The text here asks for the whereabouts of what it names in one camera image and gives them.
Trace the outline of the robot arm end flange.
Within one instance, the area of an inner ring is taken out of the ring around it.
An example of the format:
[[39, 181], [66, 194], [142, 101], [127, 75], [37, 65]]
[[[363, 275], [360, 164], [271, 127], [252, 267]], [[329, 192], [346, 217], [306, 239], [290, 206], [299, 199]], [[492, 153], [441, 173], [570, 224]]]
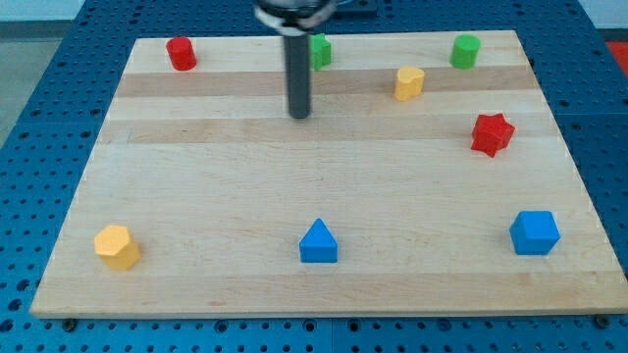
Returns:
[[336, 0], [255, 0], [254, 16], [283, 36], [300, 36], [328, 20]]

